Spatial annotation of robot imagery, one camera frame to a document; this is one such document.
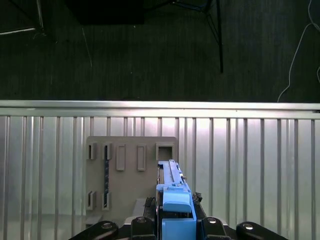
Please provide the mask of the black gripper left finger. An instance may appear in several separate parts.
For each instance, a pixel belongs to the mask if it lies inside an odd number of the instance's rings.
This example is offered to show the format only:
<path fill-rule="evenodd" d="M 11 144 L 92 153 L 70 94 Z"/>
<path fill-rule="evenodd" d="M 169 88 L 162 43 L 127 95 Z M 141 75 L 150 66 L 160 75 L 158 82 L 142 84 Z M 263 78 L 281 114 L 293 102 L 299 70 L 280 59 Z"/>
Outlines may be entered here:
<path fill-rule="evenodd" d="M 141 216 L 128 217 L 123 226 L 119 227 L 113 221 L 102 220 L 77 235 L 73 240 L 155 240 L 156 199 L 148 197 L 136 202 L 136 210 L 143 210 Z"/>

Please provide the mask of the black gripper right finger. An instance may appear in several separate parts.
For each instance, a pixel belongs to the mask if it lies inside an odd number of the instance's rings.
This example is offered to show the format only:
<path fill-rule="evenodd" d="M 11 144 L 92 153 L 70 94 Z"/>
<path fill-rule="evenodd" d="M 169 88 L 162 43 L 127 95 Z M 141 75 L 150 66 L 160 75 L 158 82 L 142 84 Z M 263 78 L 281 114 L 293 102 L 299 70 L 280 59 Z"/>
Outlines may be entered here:
<path fill-rule="evenodd" d="M 197 218 L 197 240 L 286 240 L 285 237 L 251 221 L 241 222 L 233 229 L 217 217 L 207 216 L 201 205 L 202 199 L 201 193 L 192 194 Z"/>

